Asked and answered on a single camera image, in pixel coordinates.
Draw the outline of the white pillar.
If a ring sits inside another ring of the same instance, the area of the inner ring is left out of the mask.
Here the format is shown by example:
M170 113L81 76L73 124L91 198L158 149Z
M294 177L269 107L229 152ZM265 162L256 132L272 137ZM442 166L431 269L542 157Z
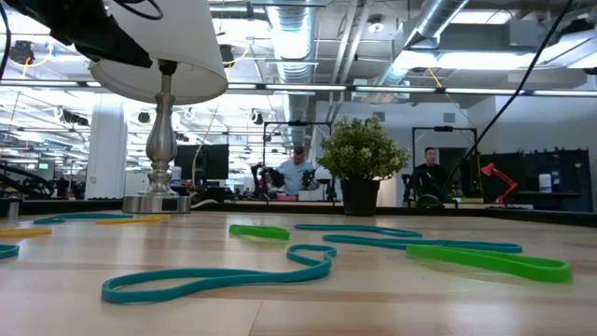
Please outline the white pillar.
M125 189L127 120L123 102L98 94L92 109L85 198L121 199Z

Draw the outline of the silver ventilation duct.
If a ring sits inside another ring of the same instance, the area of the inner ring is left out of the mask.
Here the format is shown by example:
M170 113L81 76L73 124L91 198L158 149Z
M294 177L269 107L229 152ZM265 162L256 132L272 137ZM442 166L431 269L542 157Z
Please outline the silver ventilation duct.
M411 68L409 61L416 55L410 49L416 44L428 44L436 49L441 33L470 0L425 0L420 14L402 22L393 40L394 59L377 78L377 86L396 86Z
M307 64L313 56L316 9L312 7L268 7L271 22L271 43L277 63L279 80L283 84L307 84L313 81L314 65ZM284 98L287 121L312 121L313 104L306 94L287 94ZM288 126L289 142L307 146L311 131L307 126Z

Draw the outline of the white shade silver table lamp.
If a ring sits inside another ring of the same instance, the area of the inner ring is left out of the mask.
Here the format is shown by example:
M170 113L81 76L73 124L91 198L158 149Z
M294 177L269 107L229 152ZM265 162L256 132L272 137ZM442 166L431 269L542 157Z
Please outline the white shade silver table lamp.
M104 88L144 103L156 103L156 117L146 142L151 161L147 190L123 198L129 214L186 214L190 200L171 188L170 163L177 144L172 123L175 105L212 100L228 89L207 0L114 2L108 13L145 49L149 68L101 60L90 69Z

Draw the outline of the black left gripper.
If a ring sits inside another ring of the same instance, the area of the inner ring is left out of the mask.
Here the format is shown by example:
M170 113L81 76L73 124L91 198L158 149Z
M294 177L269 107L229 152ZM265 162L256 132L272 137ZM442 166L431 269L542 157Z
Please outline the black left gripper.
M50 29L64 45L98 63L113 61L149 68L148 52L107 16L103 0L5 0L13 9Z

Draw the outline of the yellow rubber band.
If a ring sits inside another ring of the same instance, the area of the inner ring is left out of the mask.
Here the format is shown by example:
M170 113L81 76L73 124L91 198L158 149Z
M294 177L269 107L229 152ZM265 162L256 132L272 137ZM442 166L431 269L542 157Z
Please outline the yellow rubber band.
M146 217L130 217L130 218L109 218L109 219L98 219L97 225L125 225L125 224L145 224L162 222L168 220L169 215L151 215Z
M49 228L0 228L0 239L32 238L52 234Z

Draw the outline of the red desk lamp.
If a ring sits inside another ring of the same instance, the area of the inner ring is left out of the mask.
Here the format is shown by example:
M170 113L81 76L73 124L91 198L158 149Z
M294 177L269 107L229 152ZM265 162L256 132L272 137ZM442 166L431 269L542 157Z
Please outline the red desk lamp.
M497 176L507 184L507 189L499 194L496 198L497 203L505 204L507 196L518 187L518 183L497 169L492 162L482 167L480 170L486 176Z

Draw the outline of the green plant in black pot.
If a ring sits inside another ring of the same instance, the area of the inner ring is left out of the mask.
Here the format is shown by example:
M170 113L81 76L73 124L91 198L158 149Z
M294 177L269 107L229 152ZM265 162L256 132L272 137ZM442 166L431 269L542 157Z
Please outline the green plant in black pot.
M352 217L375 216L381 182L407 167L410 159L375 116L338 120L321 149L316 161L340 180L343 211Z

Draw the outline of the dark shelving unit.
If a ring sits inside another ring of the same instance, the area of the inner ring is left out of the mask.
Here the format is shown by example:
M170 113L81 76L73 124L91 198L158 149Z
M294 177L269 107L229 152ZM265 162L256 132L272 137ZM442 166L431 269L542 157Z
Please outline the dark shelving unit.
M507 204L531 205L535 210L593 210L590 158L586 149L519 151L480 156L482 166L490 162L518 183L518 187L507 196ZM539 191L540 174L551 174L551 193Z

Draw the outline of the person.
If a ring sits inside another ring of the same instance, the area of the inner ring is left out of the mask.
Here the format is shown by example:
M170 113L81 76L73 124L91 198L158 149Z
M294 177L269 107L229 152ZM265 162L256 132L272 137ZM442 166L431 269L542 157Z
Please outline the person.
M441 194L447 182L445 169L437 163L436 150L427 147L424 150L424 163L417 165L411 176L409 191L411 196L432 195L440 201Z
M307 186L303 183L305 172L314 171L314 166L306 161L306 150L303 146L293 148L292 158L284 161L277 171L284 177L284 194L286 196L299 196L301 190L316 190L320 187L317 181L312 181Z

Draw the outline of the green rubber band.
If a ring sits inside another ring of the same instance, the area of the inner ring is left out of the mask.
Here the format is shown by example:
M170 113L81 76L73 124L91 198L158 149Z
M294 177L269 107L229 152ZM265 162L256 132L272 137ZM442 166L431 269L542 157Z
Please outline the green rubber band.
M229 233L235 235L246 235L257 238L274 239L288 241L291 232L279 227L273 226L251 226L251 225L237 225L229 226Z
M409 256L419 259L433 259L477 267L539 282L570 283L574 279L572 266L558 259L432 245L409 245L406 252Z

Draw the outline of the black computer monitor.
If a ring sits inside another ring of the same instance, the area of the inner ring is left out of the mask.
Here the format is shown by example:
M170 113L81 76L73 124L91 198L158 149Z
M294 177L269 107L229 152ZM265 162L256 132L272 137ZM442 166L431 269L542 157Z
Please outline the black computer monitor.
M183 180L197 186L207 180L229 178L229 145L179 145L174 165L181 168Z

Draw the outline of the black background rig frame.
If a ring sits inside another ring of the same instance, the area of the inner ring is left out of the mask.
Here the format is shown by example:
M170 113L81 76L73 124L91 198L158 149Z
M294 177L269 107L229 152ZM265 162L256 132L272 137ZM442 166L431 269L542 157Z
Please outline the black background rig frame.
M434 131L436 133L450 133L454 131L469 131L473 133L474 141L470 149L466 152L466 154L452 167L451 171L447 174L447 182L444 188L441 191L443 196L442 200L440 201L438 198L432 195L422 195L422 196L413 196L414 200L417 203L418 207L422 208L444 208L444 202L446 201L446 196L448 195L448 189L453 182L453 178L458 171L462 170L462 167L465 163L472 164L473 162L477 165L476 173L479 175L479 149L478 149L478 133L476 129L473 128L454 128L452 126L435 126L435 127L413 127L411 129L411 137L412 137L412 150L416 152L416 142L415 139L416 132L418 130L424 131ZM413 170L417 166L416 160L413 161Z
M323 135L330 136L331 133L332 133L332 128L333 128L333 126L332 126L332 124L330 122L310 122L310 121L301 121L299 119L285 121L285 122L282 122L282 121L267 121L267 122L264 123L264 126L263 126L263 136L262 136L262 140L263 140L263 145L262 145L262 147L263 147L263 155L262 155L263 163L266 163L266 145L271 141L271 137L274 136L274 135L275 136L280 136L280 137L283 136L283 133L277 133L277 130L271 130L271 131L269 131L268 127L270 125L275 125L277 128L279 128L280 126L285 126L286 130L290 133L291 136L293 136L293 132L296 129L298 129L298 137L300 139L300 142L296 143L296 144L294 144L292 146L291 151L290 151L290 158L289 159L292 158L293 148L295 146L303 146L303 147L305 147L305 150L306 150L306 161L308 161L308 162L310 162L308 160L308 154L309 154L309 151L310 151L310 148L311 148L311 147L307 146L306 143L305 143L305 141L307 140L308 136L312 136L312 131L314 129L317 129L319 126L327 126L328 131L327 131L327 133L323 133ZM315 170L311 171L311 172L305 172L304 173L304 175L303 175L303 183L304 183L305 186L307 186L308 184L310 184L312 181L315 180L314 179L314 172L315 172ZM300 201L301 200L300 193L302 191L305 191L305 192L309 191L309 192L311 192L311 190L304 189L304 190L301 190L299 192L298 196L286 196L284 194L284 196L282 197L282 200L288 199L288 200L292 200L292 201Z

